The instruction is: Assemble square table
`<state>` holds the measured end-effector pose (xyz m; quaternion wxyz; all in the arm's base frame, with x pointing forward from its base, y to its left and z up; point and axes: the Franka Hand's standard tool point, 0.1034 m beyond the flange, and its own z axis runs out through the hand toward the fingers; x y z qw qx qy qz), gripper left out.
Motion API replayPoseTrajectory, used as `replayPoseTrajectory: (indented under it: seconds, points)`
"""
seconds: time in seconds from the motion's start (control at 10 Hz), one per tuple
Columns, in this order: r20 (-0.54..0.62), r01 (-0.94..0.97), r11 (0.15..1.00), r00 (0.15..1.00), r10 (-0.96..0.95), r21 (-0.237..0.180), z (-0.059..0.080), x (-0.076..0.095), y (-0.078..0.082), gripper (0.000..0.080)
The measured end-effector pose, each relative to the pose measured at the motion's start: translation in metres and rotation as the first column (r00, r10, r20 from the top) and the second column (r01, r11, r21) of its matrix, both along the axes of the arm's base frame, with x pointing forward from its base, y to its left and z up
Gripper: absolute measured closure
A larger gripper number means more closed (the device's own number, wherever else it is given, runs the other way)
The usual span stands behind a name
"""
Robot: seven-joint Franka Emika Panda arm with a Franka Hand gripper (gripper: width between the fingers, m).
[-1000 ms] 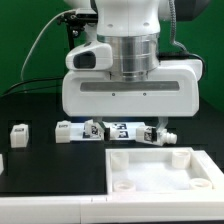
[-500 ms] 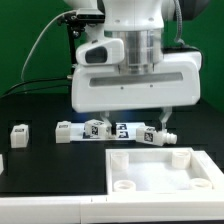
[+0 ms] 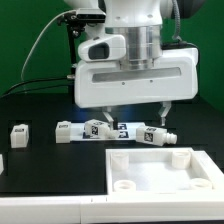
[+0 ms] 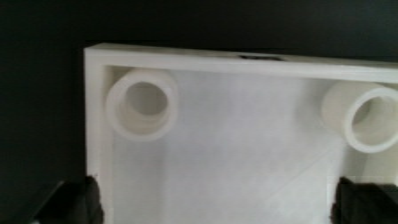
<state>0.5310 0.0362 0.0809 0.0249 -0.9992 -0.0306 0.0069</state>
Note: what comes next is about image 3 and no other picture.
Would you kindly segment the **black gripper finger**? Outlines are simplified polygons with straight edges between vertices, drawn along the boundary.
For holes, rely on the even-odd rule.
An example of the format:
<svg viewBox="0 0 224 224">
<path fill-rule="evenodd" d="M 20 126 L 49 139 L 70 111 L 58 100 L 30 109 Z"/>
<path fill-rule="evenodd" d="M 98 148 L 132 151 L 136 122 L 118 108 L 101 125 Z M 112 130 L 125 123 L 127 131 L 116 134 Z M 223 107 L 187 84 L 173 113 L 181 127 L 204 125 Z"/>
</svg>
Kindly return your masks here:
<svg viewBox="0 0 224 224">
<path fill-rule="evenodd" d="M 166 123 L 166 116 L 168 115 L 168 113 L 171 109 L 171 106 L 172 106 L 172 104 L 170 101 L 161 103 L 161 108 L 160 108 L 158 114 L 160 116 L 160 122 L 161 122 L 162 126 L 164 126 Z"/>
<path fill-rule="evenodd" d="M 117 130 L 118 129 L 118 119 L 116 117 L 113 117 L 111 115 L 112 109 L 110 107 L 103 107 L 102 113 L 107 119 L 108 123 L 110 124 L 111 130 Z"/>
</svg>

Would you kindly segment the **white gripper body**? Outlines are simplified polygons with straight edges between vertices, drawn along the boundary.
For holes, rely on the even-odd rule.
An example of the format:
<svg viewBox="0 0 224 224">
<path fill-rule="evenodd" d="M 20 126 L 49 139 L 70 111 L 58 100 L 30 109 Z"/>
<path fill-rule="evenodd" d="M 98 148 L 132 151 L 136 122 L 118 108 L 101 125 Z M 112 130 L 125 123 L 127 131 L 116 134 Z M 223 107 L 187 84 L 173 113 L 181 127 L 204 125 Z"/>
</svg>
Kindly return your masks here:
<svg viewBox="0 0 224 224">
<path fill-rule="evenodd" d="M 119 63 L 81 61 L 75 77 L 80 108 L 192 99 L 198 92 L 198 50 L 164 50 L 153 67 L 124 71 Z"/>
</svg>

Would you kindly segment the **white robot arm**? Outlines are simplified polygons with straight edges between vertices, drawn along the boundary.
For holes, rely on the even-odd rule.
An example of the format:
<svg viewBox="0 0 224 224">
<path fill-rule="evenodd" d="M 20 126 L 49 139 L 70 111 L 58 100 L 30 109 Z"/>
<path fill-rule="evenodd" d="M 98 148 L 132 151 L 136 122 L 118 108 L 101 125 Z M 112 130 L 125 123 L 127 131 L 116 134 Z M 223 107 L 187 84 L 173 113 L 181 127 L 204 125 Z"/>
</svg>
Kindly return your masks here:
<svg viewBox="0 0 224 224">
<path fill-rule="evenodd" d="M 198 48 L 180 37 L 180 22 L 206 0 L 64 0 L 86 29 L 75 71 L 81 108 L 171 103 L 198 92 Z"/>
</svg>

